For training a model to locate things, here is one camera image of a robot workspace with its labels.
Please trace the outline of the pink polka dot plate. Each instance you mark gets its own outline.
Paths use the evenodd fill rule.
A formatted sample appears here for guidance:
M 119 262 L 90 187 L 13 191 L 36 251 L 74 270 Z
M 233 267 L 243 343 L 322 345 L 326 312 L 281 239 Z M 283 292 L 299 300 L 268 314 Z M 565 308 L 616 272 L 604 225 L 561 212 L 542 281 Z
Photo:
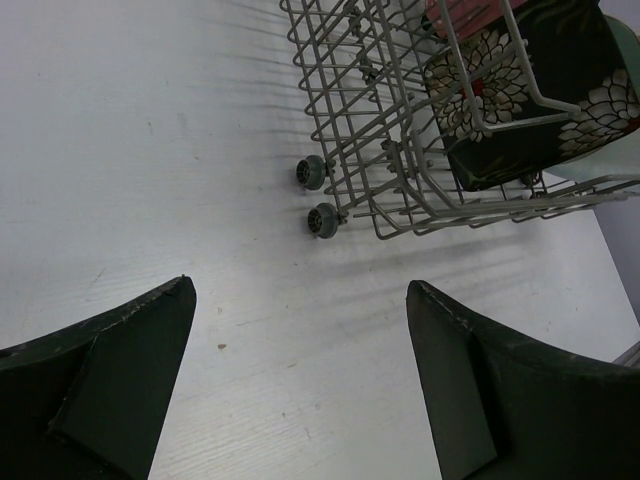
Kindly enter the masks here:
M 445 6 L 458 40 L 464 40 L 474 35 L 503 14 L 501 2 L 495 0 L 446 1 Z M 448 31 L 440 4 L 436 0 L 427 0 L 425 14 L 429 24 L 434 28 L 435 34 L 446 39 Z

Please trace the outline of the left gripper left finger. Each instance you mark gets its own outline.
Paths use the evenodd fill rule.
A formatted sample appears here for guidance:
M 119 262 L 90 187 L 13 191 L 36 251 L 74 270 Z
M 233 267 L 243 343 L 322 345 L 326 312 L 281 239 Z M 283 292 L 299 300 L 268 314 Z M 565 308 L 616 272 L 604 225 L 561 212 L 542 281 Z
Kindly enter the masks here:
M 195 308 L 179 276 L 3 349 L 2 478 L 148 478 Z

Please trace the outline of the mint green flower plate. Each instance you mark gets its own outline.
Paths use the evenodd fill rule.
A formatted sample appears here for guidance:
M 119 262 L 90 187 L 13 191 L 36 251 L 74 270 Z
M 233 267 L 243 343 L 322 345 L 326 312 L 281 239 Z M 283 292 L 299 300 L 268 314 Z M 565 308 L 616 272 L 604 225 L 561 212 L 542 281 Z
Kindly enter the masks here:
M 573 182 L 607 175 L 637 175 L 639 159 L 606 157 L 599 151 L 639 130 L 639 37 L 622 21 L 605 17 L 623 66 L 607 76 L 580 102 L 581 116 L 561 128 L 565 161 L 546 171 Z

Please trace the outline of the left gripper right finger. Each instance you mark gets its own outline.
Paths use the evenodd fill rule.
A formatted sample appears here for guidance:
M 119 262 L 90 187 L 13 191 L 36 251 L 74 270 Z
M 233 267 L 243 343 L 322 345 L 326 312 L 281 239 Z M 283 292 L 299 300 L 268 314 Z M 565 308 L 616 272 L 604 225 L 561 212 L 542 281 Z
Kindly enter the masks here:
M 635 479 L 639 367 L 571 353 L 409 284 L 408 328 L 445 479 Z

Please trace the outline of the dark square floral plate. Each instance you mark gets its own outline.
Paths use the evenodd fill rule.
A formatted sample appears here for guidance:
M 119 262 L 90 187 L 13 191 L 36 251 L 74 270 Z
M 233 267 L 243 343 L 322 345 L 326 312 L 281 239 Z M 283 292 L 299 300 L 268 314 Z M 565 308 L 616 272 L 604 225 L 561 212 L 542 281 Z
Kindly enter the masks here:
M 437 2 L 447 49 L 426 66 L 426 90 L 461 186 L 485 190 L 564 162 L 562 126 L 623 66 L 599 3 L 500 1 L 499 19 L 458 40 Z

